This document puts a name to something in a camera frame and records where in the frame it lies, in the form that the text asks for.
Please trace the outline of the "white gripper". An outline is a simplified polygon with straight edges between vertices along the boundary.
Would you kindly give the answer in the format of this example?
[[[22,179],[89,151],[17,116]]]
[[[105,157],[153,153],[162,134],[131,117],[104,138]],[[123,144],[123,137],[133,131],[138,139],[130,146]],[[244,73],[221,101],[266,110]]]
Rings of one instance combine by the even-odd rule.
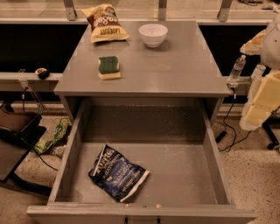
[[[271,113],[280,107],[280,71],[253,80],[248,101],[241,112],[240,127],[251,131],[260,128]]]

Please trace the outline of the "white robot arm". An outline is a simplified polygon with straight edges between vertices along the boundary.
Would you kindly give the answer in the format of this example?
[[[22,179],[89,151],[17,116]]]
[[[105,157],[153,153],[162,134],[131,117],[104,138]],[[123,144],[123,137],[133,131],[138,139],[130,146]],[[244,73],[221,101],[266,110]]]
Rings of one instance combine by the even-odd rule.
[[[259,55],[261,63],[270,68],[264,77],[254,78],[248,101],[241,113],[243,130],[256,130],[280,107],[280,15],[277,14],[265,30],[243,44],[240,52]]]

